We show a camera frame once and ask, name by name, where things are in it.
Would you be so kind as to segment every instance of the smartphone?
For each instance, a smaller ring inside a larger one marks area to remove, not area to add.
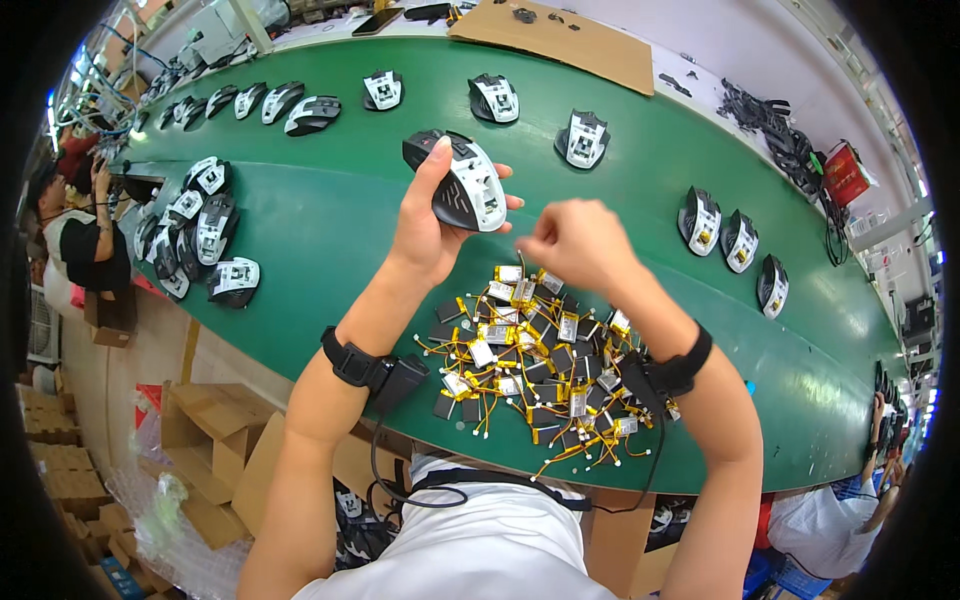
[[[403,7],[384,9],[364,21],[360,27],[353,30],[352,35],[354,37],[375,36],[379,34],[384,27],[389,25],[391,21],[402,15],[404,10]]]

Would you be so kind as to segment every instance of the worker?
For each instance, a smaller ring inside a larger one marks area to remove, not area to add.
[[[860,570],[883,521],[897,504],[905,473],[902,464],[894,465],[892,485],[882,497],[878,498],[874,489],[883,406],[883,394],[875,393],[866,464],[852,481],[841,480],[801,492],[781,492],[774,497],[767,538],[808,575],[840,579]],[[838,491],[844,499],[837,497]]]
[[[420,303],[453,269],[470,233],[440,223],[431,207],[451,158],[444,136],[400,204],[393,247],[336,327],[340,345],[352,343],[370,356],[389,353]],[[512,174],[505,165],[495,166],[501,178]],[[507,206],[518,209],[523,200],[508,196]],[[505,223],[499,231],[511,229]],[[623,310],[657,361],[687,355],[698,339],[707,339],[636,259],[616,215],[599,201],[550,204],[533,234],[516,245],[568,284]],[[743,378],[724,353],[712,345],[704,350],[708,357],[693,390],[677,402],[708,474],[666,575],[664,600],[740,598],[756,531],[763,472],[759,420]],[[367,395],[366,388],[334,372],[322,349],[300,374],[263,524],[241,571],[239,600],[614,598],[587,575],[581,513],[510,483],[454,484],[468,496],[456,508],[405,505],[399,534],[376,561],[333,573],[333,455]],[[458,466],[453,456],[424,458],[414,455],[415,483],[432,468]],[[429,489],[410,497],[428,503],[460,498]]]
[[[93,165],[93,208],[66,208],[66,180],[56,163],[41,164],[27,183],[26,206],[37,216],[47,252],[54,266],[70,281],[113,300],[114,292],[130,285],[131,263],[120,228],[110,219],[107,192],[110,172],[107,162],[99,171]]]
[[[93,166],[93,156],[90,151],[100,139],[99,133],[92,133],[84,138],[73,136],[73,126],[68,125],[60,132],[60,159],[57,160],[57,171],[63,175],[67,185],[72,185],[81,196],[89,194],[93,187],[90,179],[90,167]]]

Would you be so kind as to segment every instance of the red box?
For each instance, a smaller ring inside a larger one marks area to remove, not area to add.
[[[870,187],[870,183],[860,172],[860,165],[856,162],[850,144],[844,144],[843,148],[824,164],[824,187],[841,208],[853,202]]]

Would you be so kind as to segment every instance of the green conveyor belt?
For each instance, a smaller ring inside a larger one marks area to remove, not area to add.
[[[361,107],[362,78],[377,68],[403,75],[406,98],[386,113]],[[469,110],[467,78],[503,74],[516,87],[517,122],[477,121]],[[226,84],[241,89],[299,80],[306,93],[337,95],[344,104],[327,131],[300,138],[282,123],[264,126],[259,110],[236,121],[232,107],[192,132],[158,131],[155,119],[186,95],[208,97]],[[607,155],[592,172],[567,166],[553,149],[572,108],[610,122]],[[244,310],[208,303],[195,283],[181,306],[202,324],[270,369],[296,379],[317,350],[320,334],[347,310],[390,247],[396,211],[412,172],[400,142],[428,128],[475,137],[494,160],[514,167],[508,193],[526,200],[512,216],[515,234],[530,231],[549,202],[599,198],[614,209],[640,258],[664,287],[714,336],[745,379],[763,426],[766,491],[838,479],[861,469],[869,431],[873,364],[892,365],[899,351],[879,298],[855,261],[833,268],[823,247],[824,221],[805,198],[752,150],[695,112],[664,97],[645,98],[577,69],[519,53],[437,38],[384,38],[301,48],[231,67],[178,90],[149,108],[140,139],[120,156],[131,174],[168,178],[160,204],[176,198],[183,175],[206,156],[229,160],[242,218],[228,255],[254,259],[260,289]],[[771,252],[790,278],[780,317],[768,321],[756,301],[761,260],[735,275],[716,250],[689,252],[677,232],[687,188],[708,190],[725,215],[739,208],[760,234],[760,255]],[[133,219],[122,227],[132,238]],[[435,290],[397,345],[417,350],[412,335],[435,322],[443,300],[478,292],[495,264],[514,264],[514,235],[470,238],[449,280]],[[156,281],[153,268],[138,267]],[[580,294],[582,305],[597,298]],[[439,362],[430,362],[439,367]],[[431,415],[440,388],[434,374],[387,420],[418,440],[499,465],[537,470],[555,454],[533,446],[513,409],[492,414],[490,438],[474,437]],[[657,431],[643,430],[631,450],[655,447]],[[578,483],[640,489],[652,461],[623,457],[623,466],[585,472],[582,458],[545,475]],[[667,425],[654,479],[657,492],[696,492],[703,458],[683,422]]]

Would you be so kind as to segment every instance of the black cap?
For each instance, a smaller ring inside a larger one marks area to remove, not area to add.
[[[44,160],[30,176],[30,181],[27,184],[26,203],[27,207],[36,214],[39,214],[40,197],[43,196],[43,192],[46,191],[56,176],[57,163],[53,160]]]

